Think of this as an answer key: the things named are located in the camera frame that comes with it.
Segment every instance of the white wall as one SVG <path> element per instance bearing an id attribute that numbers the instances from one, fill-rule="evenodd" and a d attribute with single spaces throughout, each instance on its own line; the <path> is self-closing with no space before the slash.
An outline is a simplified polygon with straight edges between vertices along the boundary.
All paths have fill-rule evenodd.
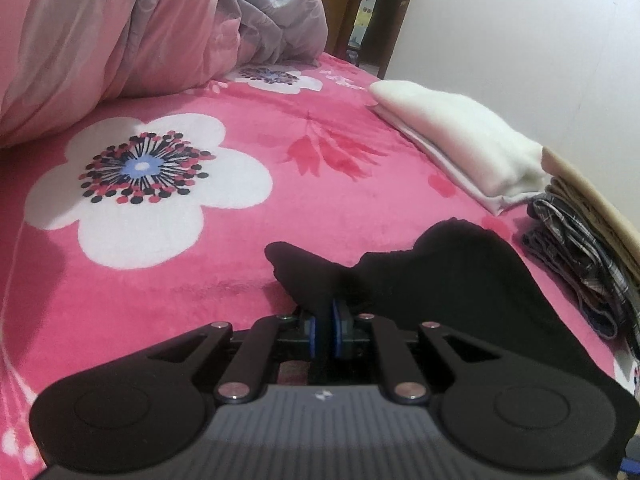
<path id="1" fill-rule="evenodd" d="M 640 228 L 640 0 L 411 0 L 386 78 L 492 108 Z"/>

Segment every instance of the wooden door frame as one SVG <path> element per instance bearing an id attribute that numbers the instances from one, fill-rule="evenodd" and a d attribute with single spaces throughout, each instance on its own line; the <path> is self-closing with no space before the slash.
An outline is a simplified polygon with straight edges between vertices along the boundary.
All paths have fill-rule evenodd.
<path id="1" fill-rule="evenodd" d="M 351 33 L 353 31 L 353 25 L 356 21 L 358 9 L 360 8 L 360 2 L 362 0 L 348 0 L 347 9 L 344 13 L 342 23 L 340 24 L 340 30 L 338 31 L 338 38 L 335 41 L 334 50 L 331 52 L 335 57 L 340 59 L 347 59 L 347 48 L 349 46 L 349 40 L 351 39 Z M 383 49 L 382 60 L 380 62 L 380 69 L 378 70 L 378 77 L 383 79 L 386 74 L 386 69 L 389 66 L 391 55 L 396 47 L 396 41 L 400 34 L 400 28 L 404 21 L 407 7 L 409 6 L 409 0 L 402 0 L 399 9 L 396 11 L 394 18 L 394 24 L 391 29 L 391 35 L 386 40 L 385 47 Z"/>
<path id="2" fill-rule="evenodd" d="M 400 7 L 396 10 L 396 16 L 394 18 L 394 25 L 391 29 L 391 35 L 386 40 L 385 49 L 382 54 L 382 60 L 380 61 L 380 68 L 378 69 L 378 77 L 384 79 L 386 75 L 386 69 L 389 67 L 389 61 L 396 47 L 396 41 L 398 41 L 398 35 L 400 34 L 400 28 L 402 22 L 404 22 L 404 16 L 406 14 L 407 7 L 409 7 L 410 0 L 402 0 Z"/>
<path id="3" fill-rule="evenodd" d="M 351 33 L 353 32 L 353 24 L 356 21 L 361 1 L 362 0 L 347 1 L 347 8 L 344 11 L 342 23 L 338 30 L 338 38 L 335 40 L 334 50 L 330 52 L 330 54 L 338 57 L 339 59 L 347 59 L 347 47 L 349 46 L 349 40 L 351 39 Z"/>

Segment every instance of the pink bedsheet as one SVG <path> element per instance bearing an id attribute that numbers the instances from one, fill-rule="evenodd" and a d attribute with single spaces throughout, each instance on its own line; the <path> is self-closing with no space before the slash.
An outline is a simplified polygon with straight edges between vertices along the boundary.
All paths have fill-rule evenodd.
<path id="1" fill-rule="evenodd" d="M 373 80 L 327 55 L 312 70 L 245 68 L 101 105 L 0 153 L 2 480 L 42 468 L 28 411 L 49 383 L 214 320 L 241 329 L 292 309 L 263 255 L 269 242 L 352 265 L 457 217 L 524 258 L 524 208 L 494 218 L 457 189 L 367 109 Z M 568 291 L 525 261 L 613 375 Z"/>

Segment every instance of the blue component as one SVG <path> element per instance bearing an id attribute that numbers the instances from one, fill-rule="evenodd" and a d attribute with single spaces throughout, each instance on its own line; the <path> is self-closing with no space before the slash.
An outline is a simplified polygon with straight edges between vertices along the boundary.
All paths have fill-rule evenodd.
<path id="1" fill-rule="evenodd" d="M 316 358 L 316 318 L 309 319 L 309 353 L 311 358 Z"/>
<path id="2" fill-rule="evenodd" d="M 140 158 L 130 158 L 125 162 L 120 170 L 120 174 L 127 175 L 129 178 L 142 178 L 149 175 L 160 174 L 160 166 L 164 164 L 162 158 L 151 156 L 147 153 Z"/>
<path id="3" fill-rule="evenodd" d="M 636 462 L 630 458 L 623 458 L 620 471 L 624 471 L 629 475 L 640 475 L 640 462 Z"/>
<path id="4" fill-rule="evenodd" d="M 339 359 L 342 355 L 342 325 L 340 324 L 340 315 L 338 314 L 338 304 L 334 300 L 334 334 L 335 334 L 335 347 L 334 357 Z"/>

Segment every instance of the floor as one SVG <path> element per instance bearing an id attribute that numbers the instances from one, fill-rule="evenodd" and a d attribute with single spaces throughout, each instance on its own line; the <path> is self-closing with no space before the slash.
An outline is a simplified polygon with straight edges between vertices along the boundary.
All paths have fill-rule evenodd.
<path id="1" fill-rule="evenodd" d="M 365 72 L 370 73 L 371 75 L 378 76 L 378 71 L 380 70 L 379 66 L 370 65 L 367 63 L 360 63 L 359 67 L 363 69 Z"/>

